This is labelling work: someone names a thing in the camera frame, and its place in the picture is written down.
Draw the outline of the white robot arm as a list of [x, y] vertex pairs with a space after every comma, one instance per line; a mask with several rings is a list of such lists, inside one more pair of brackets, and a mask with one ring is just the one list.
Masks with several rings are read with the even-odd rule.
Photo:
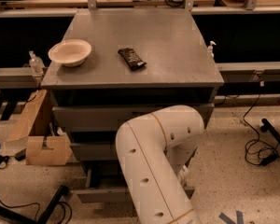
[[116, 151], [141, 224], [201, 224], [178, 174], [198, 146], [203, 118], [186, 105], [123, 123]]

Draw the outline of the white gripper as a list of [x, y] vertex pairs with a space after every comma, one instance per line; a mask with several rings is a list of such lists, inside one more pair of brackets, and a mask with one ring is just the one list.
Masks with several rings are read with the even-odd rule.
[[179, 171], [177, 176], [182, 187], [185, 187], [187, 185], [188, 177], [189, 177], [189, 169], [186, 165], [184, 165]]

